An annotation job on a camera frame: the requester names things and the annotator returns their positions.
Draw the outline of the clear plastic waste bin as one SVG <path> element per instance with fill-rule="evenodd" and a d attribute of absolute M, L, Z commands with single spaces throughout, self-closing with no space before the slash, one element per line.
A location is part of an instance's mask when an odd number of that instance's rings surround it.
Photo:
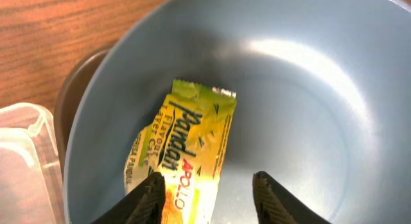
<path fill-rule="evenodd" d="M 1 223 L 64 223 L 62 175 L 45 107 L 1 109 Z"/>

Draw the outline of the dark brown serving tray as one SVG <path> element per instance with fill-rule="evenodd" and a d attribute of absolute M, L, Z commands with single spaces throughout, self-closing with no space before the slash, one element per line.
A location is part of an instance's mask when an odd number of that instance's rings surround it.
<path fill-rule="evenodd" d="M 111 42 L 81 59 L 65 78 L 53 114 L 57 151 L 62 176 L 69 134 L 82 96 L 99 65 L 114 46 Z"/>

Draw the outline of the dark blue plate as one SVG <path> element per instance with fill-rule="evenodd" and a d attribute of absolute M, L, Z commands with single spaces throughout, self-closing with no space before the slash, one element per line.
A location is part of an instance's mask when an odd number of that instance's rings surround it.
<path fill-rule="evenodd" d="M 256 223 L 266 171 L 332 223 L 410 222 L 410 7 L 390 0 L 171 0 L 95 72 L 72 125 L 68 223 L 124 196 L 132 141 L 173 80 L 236 93 L 214 223 Z"/>

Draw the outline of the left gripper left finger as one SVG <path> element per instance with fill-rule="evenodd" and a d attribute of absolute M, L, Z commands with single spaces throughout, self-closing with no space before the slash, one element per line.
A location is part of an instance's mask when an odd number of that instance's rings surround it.
<path fill-rule="evenodd" d="M 164 177 L 152 173 L 92 224 L 161 224 L 165 198 Z"/>

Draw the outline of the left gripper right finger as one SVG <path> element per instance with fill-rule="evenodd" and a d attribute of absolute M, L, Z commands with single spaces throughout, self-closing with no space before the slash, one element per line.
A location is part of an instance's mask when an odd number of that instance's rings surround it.
<path fill-rule="evenodd" d="M 265 171 L 253 174 L 252 193 L 259 224 L 329 224 Z"/>

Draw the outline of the yellow green snack wrapper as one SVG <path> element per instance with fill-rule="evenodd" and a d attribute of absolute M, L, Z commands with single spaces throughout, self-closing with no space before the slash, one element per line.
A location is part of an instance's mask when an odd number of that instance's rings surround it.
<path fill-rule="evenodd" d="M 174 80 L 152 123 L 137 135 L 124 168 L 126 193 L 160 172 L 163 223 L 210 223 L 236 108 L 227 89 Z"/>

